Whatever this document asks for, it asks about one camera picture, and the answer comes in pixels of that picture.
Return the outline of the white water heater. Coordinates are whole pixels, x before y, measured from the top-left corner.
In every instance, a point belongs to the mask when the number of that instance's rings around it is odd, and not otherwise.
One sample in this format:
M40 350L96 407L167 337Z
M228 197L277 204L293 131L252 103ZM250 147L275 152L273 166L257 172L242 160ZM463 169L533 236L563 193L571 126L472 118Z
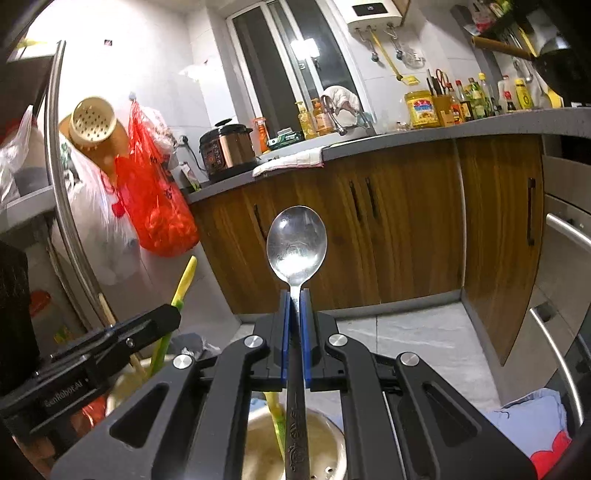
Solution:
M403 15L393 1L335 0L334 3L352 33L384 28L389 24L398 27L403 21Z

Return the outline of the knife block with utensils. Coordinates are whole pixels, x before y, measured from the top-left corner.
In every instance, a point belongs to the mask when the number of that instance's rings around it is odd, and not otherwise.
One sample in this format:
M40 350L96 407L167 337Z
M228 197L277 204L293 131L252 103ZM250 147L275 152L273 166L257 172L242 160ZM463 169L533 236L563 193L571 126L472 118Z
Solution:
M447 95L439 80L427 70L427 80L433 94L433 102L440 124L444 127L454 125L454 115L451 108L451 97Z

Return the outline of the silver spoon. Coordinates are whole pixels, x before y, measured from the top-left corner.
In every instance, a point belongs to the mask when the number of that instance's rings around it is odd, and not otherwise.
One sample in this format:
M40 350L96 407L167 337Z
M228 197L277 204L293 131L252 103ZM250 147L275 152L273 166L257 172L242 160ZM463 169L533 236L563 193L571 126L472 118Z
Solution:
M287 422L304 429L304 353L301 347L301 287L320 269L327 251L325 226L307 206L283 210L271 223L266 257L276 277L290 287L287 315ZM291 460L287 479L308 479L308 461Z

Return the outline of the rice cooker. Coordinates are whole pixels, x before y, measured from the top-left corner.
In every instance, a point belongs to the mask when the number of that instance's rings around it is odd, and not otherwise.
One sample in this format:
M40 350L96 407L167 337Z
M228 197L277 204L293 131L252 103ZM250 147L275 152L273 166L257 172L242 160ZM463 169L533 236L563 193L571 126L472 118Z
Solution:
M252 128L224 119L199 139L199 152L211 183L252 171L259 157L252 147Z

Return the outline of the black wok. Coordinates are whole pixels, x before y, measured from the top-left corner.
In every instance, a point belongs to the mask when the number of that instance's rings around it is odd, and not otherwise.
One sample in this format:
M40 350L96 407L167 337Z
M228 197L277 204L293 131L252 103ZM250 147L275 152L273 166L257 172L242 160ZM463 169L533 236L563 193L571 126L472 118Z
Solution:
M546 84L564 100L590 105L590 35L557 35L535 55L506 43L474 36L476 48L529 61Z

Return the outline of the cream ceramic double utensil holder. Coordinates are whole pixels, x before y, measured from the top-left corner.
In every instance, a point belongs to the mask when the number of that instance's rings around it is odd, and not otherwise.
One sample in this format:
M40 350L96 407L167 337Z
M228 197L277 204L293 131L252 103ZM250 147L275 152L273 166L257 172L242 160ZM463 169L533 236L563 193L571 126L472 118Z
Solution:
M305 410L304 429L290 427L286 403L252 394L242 462L243 479L283 479L291 460L308 461L310 479L345 479L346 441L327 416Z

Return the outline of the yellow green plastic spoon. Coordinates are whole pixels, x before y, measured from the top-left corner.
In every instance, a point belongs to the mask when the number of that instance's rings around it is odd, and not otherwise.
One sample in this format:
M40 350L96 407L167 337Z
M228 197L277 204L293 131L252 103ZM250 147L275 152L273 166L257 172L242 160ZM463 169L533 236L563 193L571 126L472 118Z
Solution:
M184 297L192 284L195 272L197 272L197 265L197 257L191 256L177 284L175 293L171 300L171 305L175 307L178 312L182 311L184 305ZM158 340L155 351L151 356L149 369L150 376L154 376L162 368L170 340L171 333L167 333Z

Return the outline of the yellow oil bottle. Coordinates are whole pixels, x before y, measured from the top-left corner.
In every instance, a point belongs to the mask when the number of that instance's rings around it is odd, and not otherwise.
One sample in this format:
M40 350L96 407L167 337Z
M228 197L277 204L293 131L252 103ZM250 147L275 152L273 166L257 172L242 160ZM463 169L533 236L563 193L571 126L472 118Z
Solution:
M433 96L429 90L417 90L405 95L411 125L414 129L439 127Z

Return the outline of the red plastic bag lower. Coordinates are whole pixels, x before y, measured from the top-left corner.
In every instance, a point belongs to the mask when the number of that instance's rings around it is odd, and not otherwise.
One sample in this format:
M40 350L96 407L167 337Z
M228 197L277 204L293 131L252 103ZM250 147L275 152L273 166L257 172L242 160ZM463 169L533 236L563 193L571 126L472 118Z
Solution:
M71 417L71 424L78 433L87 432L106 416L106 396L101 395Z

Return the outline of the chrome curved rail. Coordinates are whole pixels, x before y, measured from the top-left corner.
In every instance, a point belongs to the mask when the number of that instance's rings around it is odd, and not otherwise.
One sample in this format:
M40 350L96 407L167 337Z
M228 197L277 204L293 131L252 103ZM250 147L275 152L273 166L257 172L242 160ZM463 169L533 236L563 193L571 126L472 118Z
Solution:
M74 284L77 285L74 292L83 294L83 300L74 297L72 302L81 310L79 316L86 328L95 329L108 327L109 322L100 303L102 290L84 252L68 196L75 186L76 177L70 174L66 162L62 160L59 93L65 48L66 41L59 40L50 60L44 113L46 163L53 186L57 228L75 278Z

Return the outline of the red plastic bag hanging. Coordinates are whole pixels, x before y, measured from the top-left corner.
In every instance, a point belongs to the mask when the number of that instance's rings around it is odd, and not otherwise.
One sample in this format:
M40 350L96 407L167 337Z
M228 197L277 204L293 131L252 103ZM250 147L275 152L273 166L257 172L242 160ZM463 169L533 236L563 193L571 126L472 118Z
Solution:
M114 160L118 197L140 246L161 257L181 255L199 241L197 225L165 167L151 132L153 124L137 101L128 117L128 154Z

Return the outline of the wooden kitchen cabinet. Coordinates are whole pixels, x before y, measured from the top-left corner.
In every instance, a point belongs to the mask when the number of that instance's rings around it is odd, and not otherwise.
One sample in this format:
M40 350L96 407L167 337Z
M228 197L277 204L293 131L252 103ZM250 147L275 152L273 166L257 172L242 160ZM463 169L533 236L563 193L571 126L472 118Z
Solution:
M462 291L500 362L521 328L538 270L542 142L494 135L381 148L194 201L201 243L232 313L276 309L266 259L280 211L305 205L328 231L311 280L318 310Z

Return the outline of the stainless steel oven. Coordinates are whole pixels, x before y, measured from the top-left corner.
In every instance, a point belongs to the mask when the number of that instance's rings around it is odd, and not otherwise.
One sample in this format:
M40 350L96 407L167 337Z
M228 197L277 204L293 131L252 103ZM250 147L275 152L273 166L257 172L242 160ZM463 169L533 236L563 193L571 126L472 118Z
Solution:
M569 427L590 412L590 141L545 135L543 239L529 313L566 403Z

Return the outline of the white dish towel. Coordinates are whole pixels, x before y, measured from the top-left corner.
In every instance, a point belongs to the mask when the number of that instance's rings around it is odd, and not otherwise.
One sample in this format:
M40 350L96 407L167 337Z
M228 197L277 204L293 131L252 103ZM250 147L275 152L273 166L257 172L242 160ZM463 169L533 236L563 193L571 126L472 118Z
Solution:
M253 169L252 177L256 178L276 170L317 168L322 165L322 148L317 147L267 161Z

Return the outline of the blue cartoon cloth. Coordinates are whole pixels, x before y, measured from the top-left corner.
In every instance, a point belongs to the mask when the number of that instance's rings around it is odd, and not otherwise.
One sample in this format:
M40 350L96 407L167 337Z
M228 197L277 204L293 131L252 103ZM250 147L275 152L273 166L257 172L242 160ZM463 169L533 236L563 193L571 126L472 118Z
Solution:
M560 393L552 389L536 390L482 414L532 461L539 479L558 463L572 441L567 411Z

